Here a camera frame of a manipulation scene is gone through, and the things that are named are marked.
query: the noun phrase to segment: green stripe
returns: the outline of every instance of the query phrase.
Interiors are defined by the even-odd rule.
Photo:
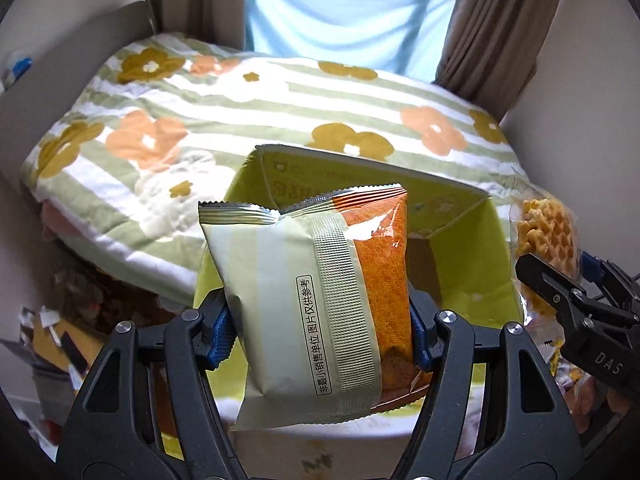
[[[137,222],[64,172],[46,182],[46,187],[48,193],[60,200],[77,218],[132,251],[141,251],[189,270],[200,268],[203,240],[177,235],[170,242],[157,242],[147,237]]]
[[[116,73],[108,74],[107,71],[109,70],[110,69],[107,67],[105,71],[100,74],[100,77],[103,79],[107,79],[110,82],[116,81]],[[213,75],[201,76],[201,75],[191,74],[188,71],[184,71],[184,73],[181,75],[192,84],[204,85],[204,86],[212,86],[216,83],[218,79],[216,76],[213,76]],[[270,101],[260,101],[260,100],[252,100],[247,103],[238,103],[222,95],[202,96],[192,90],[180,89],[175,87],[174,85],[172,85],[166,80],[152,80],[148,82],[141,82],[141,84],[145,84],[146,86],[149,86],[149,88],[154,88],[154,89],[158,89],[161,91],[165,91],[165,92],[177,95],[181,99],[196,105],[204,105],[204,106],[223,105],[226,108],[235,108],[235,109],[244,109],[244,110],[251,109],[251,110],[261,110],[261,111],[283,111],[283,112],[291,113],[293,115],[297,115],[301,117],[320,118],[322,120],[324,120],[324,118],[327,118],[327,122],[330,122],[330,121],[331,122],[352,122],[352,123],[362,124],[367,128],[375,128],[375,129],[383,130],[396,135],[400,135],[403,137],[409,137],[414,139],[416,138],[416,136],[419,135],[414,130],[406,128],[401,124],[391,123],[383,119],[372,118],[367,115],[351,112],[348,109],[338,110],[338,111],[318,110],[316,108],[313,108],[313,105],[311,103],[309,106],[299,106],[299,105],[286,105],[286,104],[274,103]],[[345,100],[347,101],[346,103],[347,107],[349,105],[349,102],[359,102],[362,104],[379,107],[383,110],[390,109],[397,112],[407,108],[414,108],[413,105],[402,104],[395,101],[389,101],[389,100],[379,99],[375,97],[368,97],[361,94],[352,94],[348,92],[319,89],[313,86],[306,86],[306,85],[301,85],[296,83],[288,83],[288,84],[291,90],[297,93],[305,94],[307,96],[313,97],[315,95],[318,95],[318,96],[323,96],[323,97],[332,98],[332,99]],[[447,117],[447,119],[452,124],[452,126],[459,129],[461,132],[464,132],[466,134],[469,134],[475,137],[479,137],[475,128],[471,124],[465,123],[463,121],[459,121],[449,116]],[[481,156],[490,156],[491,158],[496,158],[503,162],[516,162],[515,155],[512,152],[494,152],[494,150],[491,150],[490,148],[487,148],[485,146],[478,146],[478,145],[470,146],[468,152],[474,153],[476,155],[481,155]]]
[[[92,123],[102,123],[110,127],[112,130],[120,127],[120,117],[115,115],[85,115],[80,112],[74,112],[72,115],[65,116],[62,119],[65,123],[71,124],[74,121],[89,121]]]
[[[185,37],[180,37],[177,34],[171,34],[174,38],[174,41],[178,41],[179,43],[184,45],[184,49],[195,50],[198,54],[202,54],[203,56],[211,55],[211,48],[207,43],[203,43],[201,41],[188,41]],[[164,46],[164,44],[160,43],[160,41],[156,40],[156,38],[149,38],[149,46],[153,46],[157,49],[161,49],[167,54],[171,54],[172,56],[183,56],[176,50],[172,50],[170,47]],[[186,56],[187,59],[191,59],[193,56]]]
[[[186,292],[177,286],[168,285],[163,276],[148,274],[143,269],[117,259],[111,253],[103,251],[97,245],[81,237],[60,236],[66,246],[81,258],[91,262],[97,267],[123,282],[131,283],[145,290],[150,290],[156,294],[161,294],[171,300],[177,301],[185,306],[193,304],[193,292]]]
[[[136,182],[140,178],[138,170],[126,158],[113,155],[99,140],[90,140],[82,144],[80,153],[96,166],[100,166],[113,178],[135,192]]]
[[[216,45],[215,47],[222,51],[220,54],[219,51],[214,50],[209,43],[204,43],[203,41],[194,40],[192,38],[180,38],[184,44],[193,50],[204,54],[205,56],[223,56],[223,57],[262,57],[264,54],[255,54],[253,52],[242,52],[241,50],[236,50],[229,46],[220,46]]]
[[[209,148],[192,148],[185,146],[180,149],[181,153],[192,152],[193,150],[203,150],[213,155],[218,166],[226,166],[232,170],[238,171],[246,161],[244,155],[236,155],[235,153],[220,152],[219,150],[210,150]]]
[[[280,103],[273,103],[269,101],[262,100],[253,100],[247,103],[238,103],[231,99],[228,99],[221,95],[210,95],[210,96],[201,96],[197,92],[185,89],[179,89],[175,86],[171,85],[167,81],[151,81],[148,85],[150,88],[157,89],[159,91],[167,92],[171,95],[175,95],[181,100],[197,106],[222,106],[225,108],[230,108],[233,110],[258,110],[262,112],[280,112],[287,113],[291,115],[295,115],[298,117],[308,118],[308,119],[316,119],[320,121],[329,122],[340,122],[340,123],[355,123],[361,124],[364,128],[372,128],[376,130],[381,130],[384,132],[388,132],[391,134],[395,134],[402,137],[407,137],[409,139],[418,139],[419,133],[411,130],[402,124],[392,123],[390,121],[385,121],[379,118],[372,118],[366,115],[357,114],[349,111],[327,111],[327,110],[317,110],[311,107],[303,107],[298,105],[287,105]],[[127,99],[118,95],[110,95],[104,92],[95,90],[93,88],[88,88],[86,90],[89,92],[87,97],[89,100],[94,102],[94,104],[100,104],[103,106],[111,107],[111,105],[103,104],[108,102],[116,102],[117,99]],[[143,96],[134,100],[129,100],[131,105],[137,105],[137,101],[142,99]],[[452,124],[454,124],[458,129],[464,131],[465,133],[471,133],[477,135],[473,129],[469,129],[468,124],[461,123],[460,121],[451,120]],[[485,146],[480,146],[478,144],[468,142],[467,147],[464,150],[467,153],[473,153],[474,155],[485,156],[500,162],[517,162],[517,158],[512,151],[502,152],[495,151]]]
[[[95,92],[97,97],[93,100],[95,104],[99,104],[109,108],[124,108],[129,105],[144,105],[145,110],[151,116],[155,118],[177,118],[181,120],[185,124],[185,126],[194,133],[226,133],[242,137],[254,137],[261,140],[280,140],[283,142],[298,142],[300,144],[311,142],[311,136],[309,133],[304,133],[302,135],[303,138],[300,138],[300,133],[298,133],[292,139],[292,130],[287,130],[285,128],[275,128],[272,126],[264,127],[226,124],[218,123],[217,121],[211,120],[203,121],[183,116],[179,113],[176,113],[174,110],[150,102],[145,98],[131,100],[122,96],[110,96],[107,94],[103,94],[102,92],[93,92]],[[488,171],[475,170],[456,162],[437,160],[436,158],[419,155],[417,153],[396,151],[387,158],[387,161],[403,168],[415,169],[419,171],[443,172],[450,174],[451,176],[461,178],[463,180],[471,180],[474,182],[498,182],[507,187],[507,184],[513,183],[514,179],[513,175],[501,175]]]
[[[62,118],[58,121],[59,123],[63,123],[63,124],[71,124],[74,123],[76,121],[86,121],[88,119],[87,115],[76,111],[75,109],[72,109],[70,112],[67,112],[66,114],[64,114],[62,116]],[[97,116],[92,116],[91,117],[91,122],[92,123],[104,123],[104,121],[102,120],[102,118],[98,118]]]
[[[336,79],[336,78],[340,78],[340,76],[335,76],[335,75],[331,75],[331,74],[327,74],[326,72],[323,72],[322,70],[320,70],[319,68],[311,68],[309,66],[303,66],[303,65],[293,65],[293,64],[289,64],[289,63],[278,63],[277,59],[273,59],[271,62],[275,63],[275,64],[279,64],[280,66],[284,67],[284,68],[289,68],[291,70],[295,70],[296,72],[300,72],[306,75],[312,75],[312,76],[320,76],[320,77],[324,77],[324,78],[329,78],[329,79]],[[357,79],[354,79],[350,76],[347,76],[346,78],[344,78],[346,80],[349,81],[355,81],[355,82],[361,82],[364,84],[363,81],[359,81]],[[402,92],[404,94],[409,94],[409,95],[413,95],[422,99],[427,99],[429,101],[441,104],[446,106],[447,108],[450,108],[452,110],[455,110],[461,114],[465,114],[468,115],[469,114],[469,108],[461,105],[455,101],[453,101],[452,99],[447,99],[446,97],[441,96],[440,94],[436,94],[435,92],[430,92],[428,90],[423,90],[421,88],[417,88],[415,86],[411,86],[408,84],[402,84],[402,83],[397,83],[395,81],[389,81],[386,79],[382,79],[382,78],[377,78],[374,79],[373,81],[367,81],[367,84],[373,85],[373,86],[377,86],[380,88],[386,88],[388,90],[395,90],[398,92]]]
[[[106,64],[102,65],[100,67],[100,70],[98,70],[96,74],[98,78],[104,79],[105,81],[111,81],[111,82],[116,81],[115,75],[116,75],[116,71],[110,68]]]
[[[139,52],[137,50],[133,50],[132,49],[132,46],[134,44],[136,44],[137,46],[141,46],[142,48],[147,48],[147,47],[150,46],[148,43],[149,43],[149,40],[145,40],[145,41],[140,41],[138,43],[132,43],[130,45],[124,46],[119,51],[117,51],[115,54],[113,54],[113,56],[111,56],[111,57],[114,57],[117,60],[122,61],[123,59],[125,59],[125,58],[127,58],[129,56],[132,56],[133,54],[139,54]],[[164,47],[161,47],[161,48],[166,53],[175,55],[174,52],[169,51],[169,50],[165,49]]]
[[[192,105],[223,106],[225,108],[230,108],[233,110],[259,110],[263,112],[284,112],[284,113],[296,115],[298,117],[311,118],[311,119],[327,121],[327,122],[359,123],[359,124],[364,124],[365,127],[368,127],[368,128],[389,132],[389,133],[406,137],[409,139],[419,138],[417,132],[414,132],[413,130],[406,128],[401,124],[391,123],[389,121],[370,118],[367,116],[354,114],[350,112],[325,112],[322,110],[315,110],[313,108],[305,108],[305,107],[300,107],[296,105],[279,105],[279,104],[274,104],[271,102],[260,101],[260,100],[254,100],[249,103],[237,103],[235,101],[225,98],[224,96],[201,96],[196,92],[193,92],[190,90],[177,89],[165,81],[156,81],[154,82],[152,87],[160,91],[164,91],[169,94],[175,95],[176,97]],[[99,104],[101,106],[109,107],[109,108],[116,108],[116,107],[122,108],[122,105],[120,103],[123,100],[126,100],[127,102],[129,102],[130,105],[132,106],[139,106],[140,101],[144,99],[143,97],[140,97],[133,100],[120,95],[106,94],[104,92],[100,92],[95,89],[87,89],[86,91],[88,92],[89,100],[91,102],[93,102],[94,104]],[[153,105],[151,101],[145,100],[145,102],[148,103],[147,107],[150,107]],[[184,117],[185,121],[190,121],[191,123],[193,122],[197,124],[201,123],[201,120],[196,120],[193,118],[189,119],[186,116],[180,116],[180,117]],[[272,130],[272,128],[268,126],[260,126],[260,128],[263,128],[265,130]],[[242,129],[236,130],[236,132],[237,134],[242,134],[243,130]],[[305,134],[303,138],[308,139],[309,138],[308,134]],[[274,138],[274,140],[287,140],[287,139],[282,138],[282,135],[278,134]],[[309,140],[301,140],[300,142],[309,142]],[[498,162],[514,162],[515,163],[518,161],[513,151],[508,151],[508,152],[495,151],[485,146],[480,146],[479,144],[475,144],[472,142],[467,143],[467,146],[464,152],[471,153],[477,156],[490,158]]]

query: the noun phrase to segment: clutter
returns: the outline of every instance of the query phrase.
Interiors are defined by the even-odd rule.
[[[71,379],[71,386],[73,387],[75,392],[79,392],[80,388],[82,387],[82,382],[84,381],[84,377],[81,375],[81,373],[84,372],[80,372],[75,366],[73,365],[69,365],[69,378]]]
[[[44,420],[64,426],[76,399],[76,390],[69,379],[68,371],[54,367],[52,369],[35,367],[33,383],[36,386]]]
[[[75,370],[77,370],[81,375],[84,375],[89,369],[89,363],[82,356],[82,353],[69,337],[67,332],[63,333],[60,338],[60,348],[62,348],[62,351],[65,353],[70,364],[75,368]]]
[[[31,57],[21,50],[16,50],[9,54],[9,59],[6,62],[6,73],[2,81],[4,89],[9,88],[18,81],[31,67],[32,63]]]
[[[53,307],[77,326],[109,334],[125,319],[136,326],[162,324],[175,314],[159,307],[158,296],[112,278],[89,265],[60,269],[54,275]]]
[[[33,416],[30,413],[25,412],[20,406],[12,406],[15,412],[15,416],[20,420],[24,429],[29,433],[29,436],[35,440],[40,448],[47,454],[47,456],[55,462],[56,454],[58,453],[58,444],[51,441],[48,431],[48,427],[44,424],[44,421],[33,420]]]
[[[21,308],[20,314],[18,314],[18,320],[20,322],[20,342],[28,349],[32,348],[34,316],[35,313],[24,306]]]
[[[44,305],[40,309],[40,325],[43,329],[55,325],[60,321],[60,314],[57,310],[49,310]]]
[[[106,336],[88,329],[81,329],[66,319],[61,319],[55,326],[49,326],[48,330],[44,330],[40,323],[40,317],[36,316],[33,329],[33,350],[63,372],[68,372],[69,365],[72,364],[62,348],[61,336],[64,334],[76,347],[80,357],[84,359],[86,367],[89,363],[94,362],[106,340]]]

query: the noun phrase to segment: light blue curtain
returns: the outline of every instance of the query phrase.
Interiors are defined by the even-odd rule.
[[[455,0],[247,0],[246,49],[430,82]]]

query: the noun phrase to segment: striped blanket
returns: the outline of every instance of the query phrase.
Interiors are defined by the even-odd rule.
[[[389,72],[236,52],[160,34],[110,57],[22,177],[65,244],[191,304],[199,200],[222,200],[257,144],[382,160],[489,192],[508,237],[516,156],[494,119]]]

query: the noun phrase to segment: snack bag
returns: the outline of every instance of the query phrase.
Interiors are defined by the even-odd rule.
[[[249,365],[238,429],[340,422],[424,394],[400,185],[341,190],[283,212],[236,203],[199,211]]]
[[[510,208],[512,269],[523,254],[533,253],[574,281],[580,282],[580,249],[577,244],[575,216],[557,198],[518,178],[518,199]],[[556,382],[570,388],[581,370],[560,355],[564,331],[556,321],[556,310],[513,272],[516,290],[524,309],[525,326],[549,364]]]

